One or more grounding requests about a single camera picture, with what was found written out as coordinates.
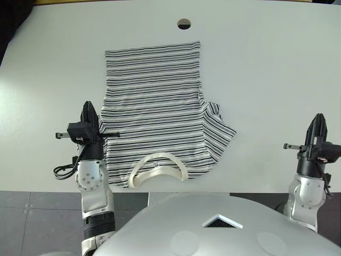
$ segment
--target striped shirt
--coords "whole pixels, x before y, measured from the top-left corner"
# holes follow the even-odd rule
[[[219,105],[204,100],[199,75],[200,42],[106,51],[107,91],[100,132],[109,183],[128,187],[128,177],[144,157],[171,153],[188,178],[211,170],[235,130],[223,123]],[[146,162],[138,171],[178,166],[167,158]]]

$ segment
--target floor tile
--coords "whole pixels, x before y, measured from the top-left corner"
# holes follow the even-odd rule
[[[30,192],[0,191],[0,207],[26,208]]]
[[[0,208],[1,256],[20,256],[25,223],[25,209]]]
[[[30,199],[31,209],[81,210],[80,193],[40,193],[33,192]]]
[[[67,251],[81,255],[82,211],[32,209],[28,213],[22,256]]]

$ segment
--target white surface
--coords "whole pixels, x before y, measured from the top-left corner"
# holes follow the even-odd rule
[[[134,191],[286,192],[297,152],[283,143],[304,143],[316,113],[341,142],[340,15],[337,5],[251,0],[35,7],[0,67],[0,190],[77,191],[52,177],[77,154],[54,133],[78,121],[86,100],[99,113],[105,50],[200,40],[205,97],[238,133],[209,174],[156,177]],[[180,18],[192,27],[178,29]],[[332,191],[340,167],[326,168]]]

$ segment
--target vent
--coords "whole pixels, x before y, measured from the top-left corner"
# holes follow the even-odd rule
[[[202,224],[204,228],[243,228],[242,224],[237,223],[225,216],[217,214]]]
[[[208,226],[206,226],[206,228],[236,228],[236,227],[231,224],[228,224],[227,222],[223,220],[218,219],[218,220],[213,221]]]

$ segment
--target black stripe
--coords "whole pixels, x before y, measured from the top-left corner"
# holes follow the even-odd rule
[[[176,59],[177,57],[183,57],[183,56],[191,56],[191,55],[197,55],[197,56],[200,56],[200,53],[198,51],[195,51],[195,52],[189,52],[189,53],[181,53],[181,54],[178,54],[178,55],[162,55],[162,56],[151,56],[151,57],[142,57],[142,58],[130,58],[130,59],[124,59],[124,60],[108,60],[107,59],[107,64],[110,63],[110,64],[113,64],[113,63],[136,63],[136,62],[140,62],[141,60],[143,61],[146,61],[146,60],[167,60],[167,59]]]
[[[120,66],[131,66],[131,65],[143,65],[143,64],[151,64],[151,63],[165,63],[165,62],[175,62],[175,61],[184,61],[184,60],[194,60],[198,59],[199,57],[190,57],[190,58],[183,58],[183,59],[172,59],[172,60],[158,60],[158,61],[147,61],[147,62],[137,62],[137,63],[128,63],[128,64],[122,64]],[[107,68],[114,68],[115,65],[109,65],[108,63],[106,64]]]
[[[121,72],[121,70],[117,69],[114,71],[107,71],[107,76],[128,76],[128,75],[138,75],[138,74],[149,74],[149,73],[158,73],[158,72],[170,72],[170,71],[178,71],[178,70],[189,70],[189,69],[197,69],[199,68],[199,64],[194,62],[192,65],[169,65],[167,66],[167,71],[165,71],[165,67],[157,67],[157,68],[143,68],[143,72],[135,72],[133,69],[128,69],[129,72]]]
[[[107,91],[109,92],[131,92],[132,90],[134,90],[135,93],[125,93],[126,95],[135,95],[137,92],[143,92],[146,89],[149,90],[154,90],[154,89],[158,89],[158,88],[178,88],[179,86],[181,86],[181,88],[192,88],[192,85],[195,85],[196,87],[198,87],[198,82],[185,82],[185,83],[176,83],[176,84],[162,84],[162,85],[147,85],[147,86],[139,86],[138,88],[126,88],[126,89],[117,89],[116,87],[118,87],[117,85],[112,87],[108,87]]]
[[[163,45],[163,46],[152,46],[152,47],[142,47],[142,48],[133,48],[133,49],[126,49],[126,50],[117,50],[117,51],[105,51],[105,53],[122,53],[122,52],[138,52],[142,50],[153,50],[157,51],[158,49],[166,49],[166,48],[175,48],[178,49],[178,47],[184,47],[184,46],[194,46],[194,45],[199,45],[200,42],[194,42],[194,43],[189,43],[189,44],[169,44],[169,45]]]

